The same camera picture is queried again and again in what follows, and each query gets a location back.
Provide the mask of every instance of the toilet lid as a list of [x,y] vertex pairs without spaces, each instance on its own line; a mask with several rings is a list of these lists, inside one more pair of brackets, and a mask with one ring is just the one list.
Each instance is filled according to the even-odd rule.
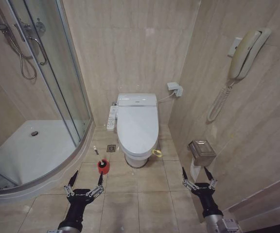
[[119,106],[117,134],[121,145],[134,156],[151,150],[158,139],[157,107]]

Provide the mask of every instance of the toilet base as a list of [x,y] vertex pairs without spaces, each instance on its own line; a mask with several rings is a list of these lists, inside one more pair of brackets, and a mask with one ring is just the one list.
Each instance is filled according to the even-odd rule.
[[135,159],[131,159],[128,156],[126,156],[125,154],[125,161],[127,162],[128,165],[130,165],[133,168],[141,168],[144,167],[146,165],[146,163],[148,162],[148,158],[144,159],[144,160],[135,160]]

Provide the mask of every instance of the red cup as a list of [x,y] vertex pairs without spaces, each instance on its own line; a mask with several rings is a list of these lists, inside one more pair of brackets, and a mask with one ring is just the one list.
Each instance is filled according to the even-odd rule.
[[110,170],[110,163],[106,159],[103,159],[102,162],[103,164],[101,164],[101,162],[99,161],[97,167],[99,173],[101,174],[101,172],[103,172],[103,175],[105,175]]

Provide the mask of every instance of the glass shower door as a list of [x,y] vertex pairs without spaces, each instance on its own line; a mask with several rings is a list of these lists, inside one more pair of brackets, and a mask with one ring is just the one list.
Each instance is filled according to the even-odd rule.
[[9,0],[69,132],[79,144],[90,124],[76,55],[60,1]]

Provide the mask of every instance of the cable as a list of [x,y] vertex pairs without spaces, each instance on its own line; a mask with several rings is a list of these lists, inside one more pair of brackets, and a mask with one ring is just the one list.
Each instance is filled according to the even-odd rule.
[[166,98],[168,98],[168,97],[172,96],[174,93],[175,93],[175,91],[174,91],[171,95],[166,96],[165,98],[162,98],[162,99],[158,100],[158,102],[160,102],[160,101],[162,101],[162,100],[164,100],[164,99],[166,99]]
[[216,99],[214,100],[212,106],[208,111],[207,114],[208,122],[213,122],[217,118],[217,116],[221,112],[223,105],[227,101],[227,98],[233,88],[234,83],[235,81],[231,85],[225,86],[221,89],[221,91],[219,92],[218,96],[216,97]]

